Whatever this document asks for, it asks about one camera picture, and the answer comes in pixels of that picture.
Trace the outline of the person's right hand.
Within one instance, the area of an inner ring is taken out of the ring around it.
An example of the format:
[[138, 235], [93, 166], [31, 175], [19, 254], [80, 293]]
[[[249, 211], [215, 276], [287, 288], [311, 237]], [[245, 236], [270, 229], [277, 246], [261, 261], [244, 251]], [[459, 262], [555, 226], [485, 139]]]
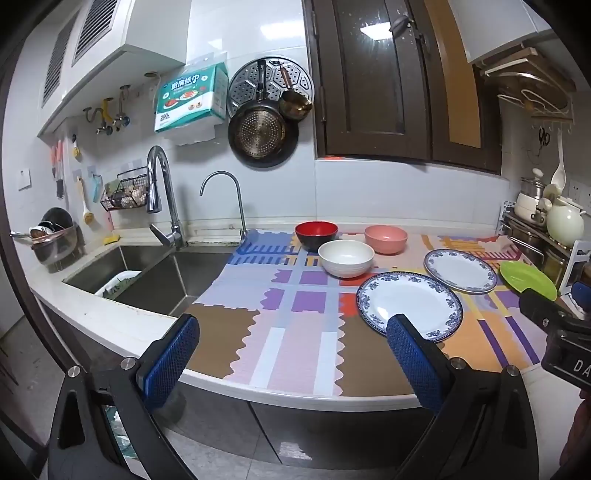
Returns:
[[573, 424], [561, 454], [560, 465], [565, 464], [570, 459], [575, 447], [580, 443], [590, 428], [590, 394], [586, 391], [581, 391], [580, 399], [581, 403], [574, 415]]

